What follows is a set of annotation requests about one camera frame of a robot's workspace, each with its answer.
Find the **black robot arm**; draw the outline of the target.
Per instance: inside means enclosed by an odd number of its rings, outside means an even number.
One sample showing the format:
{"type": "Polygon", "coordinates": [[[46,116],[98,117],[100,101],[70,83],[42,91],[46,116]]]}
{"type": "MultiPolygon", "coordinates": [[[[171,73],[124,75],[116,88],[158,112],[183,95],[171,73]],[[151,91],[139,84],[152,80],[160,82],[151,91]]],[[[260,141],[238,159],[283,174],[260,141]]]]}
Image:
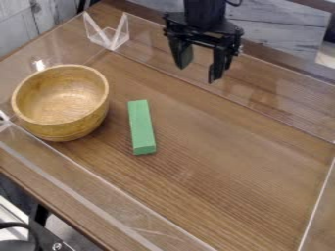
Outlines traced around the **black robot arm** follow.
{"type": "Polygon", "coordinates": [[[239,7],[243,0],[183,0],[182,12],[166,12],[164,36],[174,62],[183,70],[194,60],[194,45],[212,50],[208,83],[224,76],[234,57],[239,55],[243,28],[226,16],[227,6],[239,7]]]}

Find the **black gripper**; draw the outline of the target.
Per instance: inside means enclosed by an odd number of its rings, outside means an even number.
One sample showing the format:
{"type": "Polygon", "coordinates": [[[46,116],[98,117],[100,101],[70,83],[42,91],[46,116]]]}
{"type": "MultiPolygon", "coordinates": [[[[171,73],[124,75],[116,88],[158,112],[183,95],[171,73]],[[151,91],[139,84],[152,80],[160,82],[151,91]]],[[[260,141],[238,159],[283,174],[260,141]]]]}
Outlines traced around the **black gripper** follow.
{"type": "Polygon", "coordinates": [[[182,70],[194,59],[192,44],[214,48],[214,63],[208,69],[208,83],[212,83],[223,77],[226,70],[231,67],[235,52],[230,47],[234,49],[240,47],[243,29],[227,18],[220,18],[216,23],[206,27],[191,25],[183,12],[167,12],[163,19],[166,21],[164,36],[175,64],[182,70]]]}

